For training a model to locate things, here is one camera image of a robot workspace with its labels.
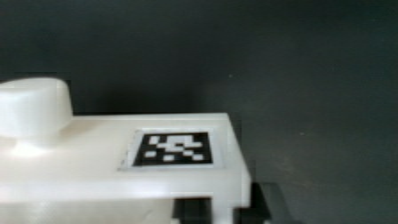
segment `dark background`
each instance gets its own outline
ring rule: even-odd
[[[0,79],[76,114],[228,112],[306,224],[398,222],[398,2],[0,0]]]

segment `white cylindrical knob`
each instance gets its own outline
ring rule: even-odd
[[[55,136],[71,118],[64,81],[30,78],[0,84],[0,136],[29,140]]]

